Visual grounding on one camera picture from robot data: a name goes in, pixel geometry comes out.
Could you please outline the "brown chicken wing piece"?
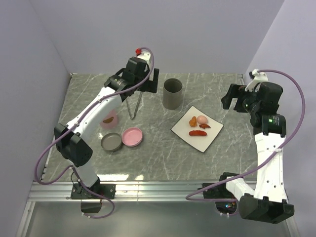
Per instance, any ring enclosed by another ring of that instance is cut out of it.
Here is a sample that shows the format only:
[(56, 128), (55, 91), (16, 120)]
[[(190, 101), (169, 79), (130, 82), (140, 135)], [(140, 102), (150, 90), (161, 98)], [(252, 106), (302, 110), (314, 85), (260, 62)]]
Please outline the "brown chicken wing piece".
[(206, 128), (211, 128), (208, 124), (200, 124), (199, 125), (200, 128), (206, 129)]

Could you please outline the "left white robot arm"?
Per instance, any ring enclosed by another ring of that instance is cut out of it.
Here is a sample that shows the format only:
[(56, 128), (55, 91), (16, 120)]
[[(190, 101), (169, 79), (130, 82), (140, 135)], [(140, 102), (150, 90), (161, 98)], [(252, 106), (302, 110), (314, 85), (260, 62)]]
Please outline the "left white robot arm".
[(112, 110), (120, 106), (135, 91), (156, 93), (159, 70), (154, 68), (154, 57), (141, 52), (128, 59), (126, 67), (109, 77), (92, 102), (66, 125), (57, 124), (54, 128), (56, 149), (69, 161), (84, 184), (82, 192), (88, 198), (97, 197), (100, 179), (91, 165), (93, 150), (88, 144), (95, 127)]

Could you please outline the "pink boiled egg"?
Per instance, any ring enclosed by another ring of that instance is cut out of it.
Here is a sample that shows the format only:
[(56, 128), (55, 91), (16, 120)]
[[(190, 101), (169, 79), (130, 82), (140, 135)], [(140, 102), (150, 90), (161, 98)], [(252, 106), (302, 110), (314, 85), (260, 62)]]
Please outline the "pink boiled egg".
[(207, 117), (200, 115), (200, 116), (197, 117), (197, 122), (199, 124), (207, 124), (208, 123), (208, 119), (207, 119)]

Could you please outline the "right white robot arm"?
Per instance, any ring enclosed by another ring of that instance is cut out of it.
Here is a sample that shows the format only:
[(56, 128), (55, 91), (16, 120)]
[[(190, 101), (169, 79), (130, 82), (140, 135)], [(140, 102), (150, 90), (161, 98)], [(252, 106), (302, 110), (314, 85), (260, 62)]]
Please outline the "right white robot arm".
[(250, 114), (257, 147), (255, 189), (246, 184), (243, 177), (233, 180), (226, 172), (221, 179), (227, 180), (218, 185), (221, 196), (227, 198), (233, 194), (238, 200), (242, 219), (278, 224), (294, 215), (294, 205), (288, 203), (283, 182), (280, 146), (286, 139), (286, 119), (277, 112), (282, 93), (282, 87), (271, 82), (260, 82), (252, 90), (245, 85), (231, 84), (221, 99), (225, 110), (235, 98), (234, 110)]

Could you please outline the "orange fried nugget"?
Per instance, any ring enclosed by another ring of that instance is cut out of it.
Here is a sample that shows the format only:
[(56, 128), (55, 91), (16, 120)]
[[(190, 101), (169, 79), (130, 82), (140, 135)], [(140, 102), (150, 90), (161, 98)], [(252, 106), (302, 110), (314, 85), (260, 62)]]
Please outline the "orange fried nugget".
[(189, 121), (190, 127), (196, 127), (197, 126), (197, 117), (193, 116)]

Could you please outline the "red sausage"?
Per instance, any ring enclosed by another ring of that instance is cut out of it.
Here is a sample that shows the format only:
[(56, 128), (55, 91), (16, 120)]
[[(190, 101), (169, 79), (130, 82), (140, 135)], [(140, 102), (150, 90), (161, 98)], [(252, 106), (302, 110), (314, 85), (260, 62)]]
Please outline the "red sausage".
[(189, 135), (190, 136), (207, 136), (207, 133), (205, 131), (202, 131), (202, 130), (192, 130), (189, 132)]

